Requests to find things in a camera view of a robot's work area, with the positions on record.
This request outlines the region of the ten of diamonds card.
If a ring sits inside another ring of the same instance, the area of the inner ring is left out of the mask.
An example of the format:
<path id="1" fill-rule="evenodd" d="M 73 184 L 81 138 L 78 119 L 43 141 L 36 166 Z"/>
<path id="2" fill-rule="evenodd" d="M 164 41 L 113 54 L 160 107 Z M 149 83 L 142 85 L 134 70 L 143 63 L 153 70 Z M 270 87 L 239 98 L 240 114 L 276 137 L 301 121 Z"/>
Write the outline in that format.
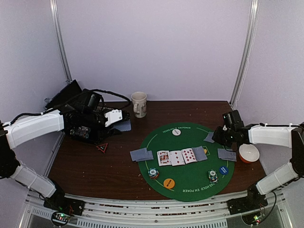
<path id="1" fill-rule="evenodd" d="M 197 162 L 194 150 L 192 148 L 182 149 L 181 153 L 186 164 Z"/>

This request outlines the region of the orange big blind button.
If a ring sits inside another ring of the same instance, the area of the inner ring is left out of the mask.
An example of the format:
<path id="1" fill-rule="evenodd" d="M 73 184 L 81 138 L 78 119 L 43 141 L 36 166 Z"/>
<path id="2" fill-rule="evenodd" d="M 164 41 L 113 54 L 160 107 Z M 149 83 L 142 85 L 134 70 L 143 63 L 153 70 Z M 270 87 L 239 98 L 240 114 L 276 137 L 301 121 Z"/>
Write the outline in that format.
<path id="1" fill-rule="evenodd" d="M 173 189 L 175 187 L 175 181 L 172 178 L 167 178 L 163 181 L 163 185 L 167 189 Z"/>

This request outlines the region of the white dealer button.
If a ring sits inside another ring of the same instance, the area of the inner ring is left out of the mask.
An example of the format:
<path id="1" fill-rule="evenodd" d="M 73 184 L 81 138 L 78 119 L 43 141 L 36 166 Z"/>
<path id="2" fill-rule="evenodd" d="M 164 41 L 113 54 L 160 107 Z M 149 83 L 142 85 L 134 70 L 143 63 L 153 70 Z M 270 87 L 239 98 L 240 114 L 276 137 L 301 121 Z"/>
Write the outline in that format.
<path id="1" fill-rule="evenodd" d="M 179 136 L 179 135 L 181 135 L 181 130 L 180 130 L 180 129 L 173 129 L 173 130 L 172 130 L 172 134 L 173 134 L 174 136 Z"/>

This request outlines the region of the poker chip stack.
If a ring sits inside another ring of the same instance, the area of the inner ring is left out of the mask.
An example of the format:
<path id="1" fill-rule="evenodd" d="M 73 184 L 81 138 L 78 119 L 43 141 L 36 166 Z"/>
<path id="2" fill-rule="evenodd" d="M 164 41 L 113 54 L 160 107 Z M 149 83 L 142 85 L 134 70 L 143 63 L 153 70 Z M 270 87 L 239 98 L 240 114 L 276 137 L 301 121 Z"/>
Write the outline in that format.
<path id="1" fill-rule="evenodd" d="M 215 170 L 209 170 L 208 171 L 208 178 L 210 183 L 218 183 L 218 175 L 217 172 Z"/>
<path id="2" fill-rule="evenodd" d="M 150 179 L 152 179 L 152 180 L 155 180 L 155 179 L 157 179 L 158 177 L 159 177 L 159 171 L 158 171 L 158 169 L 156 169 L 156 168 L 150 168 L 149 170 L 148 170 L 148 176 L 149 176 L 149 178 Z"/>

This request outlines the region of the blue small blind button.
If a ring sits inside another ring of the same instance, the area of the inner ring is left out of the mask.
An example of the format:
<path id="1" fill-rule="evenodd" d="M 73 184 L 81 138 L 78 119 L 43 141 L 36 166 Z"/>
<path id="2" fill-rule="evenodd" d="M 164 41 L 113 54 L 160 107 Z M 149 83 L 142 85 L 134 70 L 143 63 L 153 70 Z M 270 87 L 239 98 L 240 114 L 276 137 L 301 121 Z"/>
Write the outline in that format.
<path id="1" fill-rule="evenodd" d="M 227 167 L 227 166 L 221 166 L 221 167 L 219 168 L 219 173 L 220 173 L 221 175 L 227 175 L 227 174 L 229 173 L 228 167 Z"/>

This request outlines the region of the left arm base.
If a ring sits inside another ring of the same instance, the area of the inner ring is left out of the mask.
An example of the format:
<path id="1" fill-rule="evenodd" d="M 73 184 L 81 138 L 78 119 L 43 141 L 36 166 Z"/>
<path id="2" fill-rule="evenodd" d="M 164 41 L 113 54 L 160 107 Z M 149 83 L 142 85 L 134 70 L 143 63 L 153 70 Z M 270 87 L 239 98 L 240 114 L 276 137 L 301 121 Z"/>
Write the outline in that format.
<path id="1" fill-rule="evenodd" d="M 44 199 L 43 206 L 63 212 L 67 215 L 81 216 L 85 207 L 85 202 L 79 199 L 67 198 L 62 194 L 54 194 L 50 198 Z"/>

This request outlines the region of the king of diamonds card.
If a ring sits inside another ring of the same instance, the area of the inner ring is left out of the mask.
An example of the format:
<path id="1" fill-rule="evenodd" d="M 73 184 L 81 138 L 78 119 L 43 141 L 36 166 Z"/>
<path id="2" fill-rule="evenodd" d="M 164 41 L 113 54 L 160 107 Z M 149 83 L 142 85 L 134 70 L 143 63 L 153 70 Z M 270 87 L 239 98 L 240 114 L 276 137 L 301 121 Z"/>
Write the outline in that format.
<path id="1" fill-rule="evenodd" d="M 157 159 L 159 166 L 171 165 L 169 151 L 157 151 Z"/>

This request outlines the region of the single blue playing card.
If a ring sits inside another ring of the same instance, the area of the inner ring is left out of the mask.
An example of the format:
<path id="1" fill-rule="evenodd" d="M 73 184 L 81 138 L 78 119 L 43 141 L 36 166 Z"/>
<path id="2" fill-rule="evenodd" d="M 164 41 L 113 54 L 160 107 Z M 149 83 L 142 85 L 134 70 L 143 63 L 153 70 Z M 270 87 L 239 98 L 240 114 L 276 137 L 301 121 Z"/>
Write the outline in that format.
<path id="1" fill-rule="evenodd" d="M 147 151 L 147 153 L 140 155 L 138 159 L 136 159 L 137 162 L 141 161 L 149 161 L 153 160 L 153 153 L 152 151 Z"/>

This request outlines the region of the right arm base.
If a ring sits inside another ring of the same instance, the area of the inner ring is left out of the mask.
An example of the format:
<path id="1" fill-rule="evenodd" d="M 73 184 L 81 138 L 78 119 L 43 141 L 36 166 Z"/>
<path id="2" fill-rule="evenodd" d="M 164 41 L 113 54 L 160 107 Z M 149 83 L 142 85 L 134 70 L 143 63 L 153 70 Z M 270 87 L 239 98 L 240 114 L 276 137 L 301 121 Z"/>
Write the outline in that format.
<path id="1" fill-rule="evenodd" d="M 261 195 L 259 192 L 249 190 L 247 192 L 247 196 L 230 199 L 227 201 L 227 205 L 230 214 L 234 215 L 259 209 L 261 206 L 267 206 L 268 202 L 265 195 Z"/>

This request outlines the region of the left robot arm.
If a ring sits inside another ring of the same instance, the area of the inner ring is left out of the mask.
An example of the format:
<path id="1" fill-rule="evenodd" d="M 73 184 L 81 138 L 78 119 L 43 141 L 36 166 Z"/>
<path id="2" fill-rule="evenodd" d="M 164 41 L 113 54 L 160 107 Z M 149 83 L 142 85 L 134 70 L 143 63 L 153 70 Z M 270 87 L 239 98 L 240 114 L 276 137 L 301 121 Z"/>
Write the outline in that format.
<path id="1" fill-rule="evenodd" d="M 103 90 L 83 90 L 77 95 L 56 101 L 41 113 L 21 113 L 12 121 L 0 124 L 0 177 L 11 178 L 37 191 L 58 211 L 68 207 L 68 200 L 57 192 L 55 183 L 18 161 L 14 149 L 48 133 L 63 131 L 72 138 L 99 143 L 119 133 L 112 125 L 127 114 L 122 109 L 104 106 Z"/>

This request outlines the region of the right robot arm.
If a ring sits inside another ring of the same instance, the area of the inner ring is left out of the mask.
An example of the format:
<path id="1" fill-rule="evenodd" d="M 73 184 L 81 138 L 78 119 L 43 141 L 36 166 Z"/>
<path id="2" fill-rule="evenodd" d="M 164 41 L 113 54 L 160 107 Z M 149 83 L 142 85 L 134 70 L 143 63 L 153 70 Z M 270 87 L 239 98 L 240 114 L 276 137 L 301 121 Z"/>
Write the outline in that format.
<path id="1" fill-rule="evenodd" d="M 304 124 L 267 124 L 252 123 L 245 125 L 238 110 L 222 115 L 224 125 L 216 128 L 212 140 L 222 146 L 236 144 L 244 146 L 273 146 L 287 148 L 290 160 L 281 167 L 259 180 L 253 187 L 254 192 L 244 198 L 246 209 L 254 209 L 262 201 L 261 195 L 304 177 Z"/>

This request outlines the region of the three of diamonds card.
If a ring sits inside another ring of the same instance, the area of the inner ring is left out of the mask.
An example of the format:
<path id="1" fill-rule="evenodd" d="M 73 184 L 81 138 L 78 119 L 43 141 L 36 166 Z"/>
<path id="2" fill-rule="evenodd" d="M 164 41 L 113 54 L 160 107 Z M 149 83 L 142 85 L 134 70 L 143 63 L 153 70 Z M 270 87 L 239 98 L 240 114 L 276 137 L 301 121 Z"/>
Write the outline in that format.
<path id="1" fill-rule="evenodd" d="M 185 164 L 181 151 L 169 151 L 169 158 L 172 166 Z"/>

